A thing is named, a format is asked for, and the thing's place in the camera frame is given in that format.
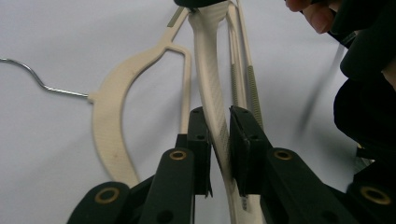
white surface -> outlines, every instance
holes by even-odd
[[[324,183],[345,190],[355,143],[332,122],[332,101],[346,80],[338,69],[343,49],[283,1],[243,4],[269,139],[297,151]],[[171,0],[0,0],[0,6],[0,57],[30,65],[51,87],[86,93],[98,90],[117,64],[154,46],[177,9]],[[222,22],[219,65],[228,107],[227,34]],[[187,22],[176,42],[192,53]],[[201,105],[193,75],[191,108]],[[166,53],[127,97],[124,137],[142,179],[174,146],[181,76],[182,57]],[[92,105],[42,91],[19,67],[3,63],[0,105],[0,223],[65,223],[89,189],[110,180],[94,150]],[[215,197],[197,197],[198,224],[229,222],[214,156],[212,161]]]

finger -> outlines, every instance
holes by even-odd
[[[291,11],[301,11],[311,4],[311,0],[286,0],[286,6]]]
[[[334,16],[326,3],[316,3],[303,10],[306,20],[318,34],[326,33],[332,28]]]

hanger hook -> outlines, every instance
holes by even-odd
[[[44,84],[44,82],[38,77],[37,73],[32,68],[30,68],[28,65],[26,65],[24,63],[18,62],[13,59],[7,59],[7,58],[0,58],[0,63],[11,63],[14,65],[17,65],[20,68],[23,68],[28,73],[30,73],[30,75],[33,76],[33,78],[38,83],[38,85],[40,85],[40,87],[43,88],[45,91],[57,92],[57,93],[64,94],[64,95],[73,95],[73,96],[84,97],[84,98],[88,97],[88,94],[85,94],[85,93],[79,93],[79,92],[74,92],[74,91],[63,91],[63,90],[59,90],[56,88],[46,86]]]

human hand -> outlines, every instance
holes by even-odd
[[[332,28],[333,11],[337,11],[342,0],[324,0],[311,5],[311,0],[286,0],[286,6],[291,11],[302,11],[306,20],[318,34],[323,34]],[[396,58],[382,71],[385,79],[396,90]]]
[[[286,0],[291,11],[302,11],[306,20],[318,34],[328,32],[334,20],[333,11],[337,11],[341,0],[325,0],[311,5],[311,0]]]

plastic clothes hanger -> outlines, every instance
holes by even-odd
[[[243,55],[240,40],[240,26],[236,6],[230,2],[227,12],[227,23],[230,36],[231,78],[233,88],[233,104],[248,109],[246,81],[243,72]]]
[[[196,8],[189,16],[194,32],[194,51],[199,80],[199,89],[206,124],[212,140],[223,177],[232,223],[262,224],[259,204],[243,209],[239,192],[231,174],[229,133],[224,113],[223,98],[219,83],[217,60],[217,30],[224,20],[229,2],[224,1],[209,7]]]
[[[1,58],[0,63],[12,63],[25,69],[45,91],[77,96],[88,99],[93,103],[93,138],[102,164],[113,180],[125,183],[131,188],[138,184],[139,180],[122,138],[121,116],[124,101],[128,90],[139,75],[155,64],[167,50],[184,55],[183,96],[179,131],[180,133],[187,133],[188,130],[191,98],[191,54],[187,49],[172,42],[187,15],[187,9],[180,7],[169,21],[163,37],[154,48],[141,52],[119,64],[106,77],[99,91],[90,94],[48,87],[38,77],[37,73],[24,63],[6,58]]]
[[[263,128],[262,109],[260,107],[259,94],[257,91],[256,78],[254,75],[253,61],[251,60],[251,55],[250,55],[250,47],[248,44],[248,32],[245,23],[245,16],[240,1],[236,0],[236,4],[238,5],[237,11],[239,13],[239,21],[241,25],[241,33],[243,38],[243,49],[245,51],[245,57],[246,57],[247,85],[249,90],[248,96],[250,97],[250,104],[251,104],[249,110],[253,113],[253,117]]]

